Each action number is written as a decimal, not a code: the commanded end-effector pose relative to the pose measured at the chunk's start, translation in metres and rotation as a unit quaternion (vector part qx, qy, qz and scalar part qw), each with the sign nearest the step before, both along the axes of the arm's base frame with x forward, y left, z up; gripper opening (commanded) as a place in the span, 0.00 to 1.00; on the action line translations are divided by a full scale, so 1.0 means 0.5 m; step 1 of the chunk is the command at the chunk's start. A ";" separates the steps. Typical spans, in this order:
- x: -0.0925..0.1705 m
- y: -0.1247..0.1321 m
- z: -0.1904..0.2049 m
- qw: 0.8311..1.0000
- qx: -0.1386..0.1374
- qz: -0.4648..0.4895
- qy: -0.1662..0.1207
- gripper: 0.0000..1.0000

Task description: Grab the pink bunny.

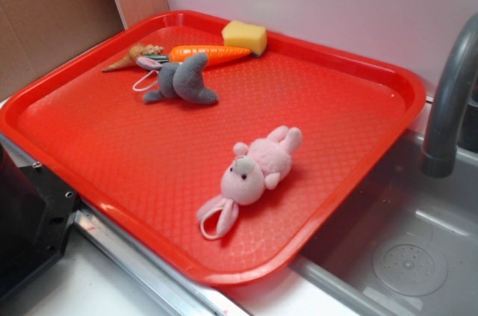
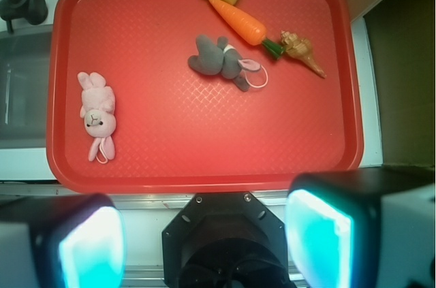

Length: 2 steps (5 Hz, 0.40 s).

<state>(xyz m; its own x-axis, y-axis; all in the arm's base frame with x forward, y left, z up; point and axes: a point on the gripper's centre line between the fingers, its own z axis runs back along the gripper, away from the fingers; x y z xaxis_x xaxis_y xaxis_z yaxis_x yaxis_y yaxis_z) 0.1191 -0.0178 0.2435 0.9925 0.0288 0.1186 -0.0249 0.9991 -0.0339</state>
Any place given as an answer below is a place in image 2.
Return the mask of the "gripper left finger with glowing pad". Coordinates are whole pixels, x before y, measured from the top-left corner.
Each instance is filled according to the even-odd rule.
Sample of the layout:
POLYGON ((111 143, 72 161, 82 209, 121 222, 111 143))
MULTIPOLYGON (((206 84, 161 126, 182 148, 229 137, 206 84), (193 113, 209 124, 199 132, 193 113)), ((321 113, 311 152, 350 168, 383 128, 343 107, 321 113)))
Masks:
POLYGON ((2 287, 120 287, 121 212, 102 194, 1 200, 2 287))

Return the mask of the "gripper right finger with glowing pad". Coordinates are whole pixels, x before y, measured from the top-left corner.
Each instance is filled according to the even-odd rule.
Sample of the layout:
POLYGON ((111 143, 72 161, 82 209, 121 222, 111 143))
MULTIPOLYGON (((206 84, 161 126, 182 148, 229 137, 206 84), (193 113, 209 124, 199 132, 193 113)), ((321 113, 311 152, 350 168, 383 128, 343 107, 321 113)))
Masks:
POLYGON ((310 287, 434 287, 435 173, 304 173, 285 203, 290 256, 310 287))

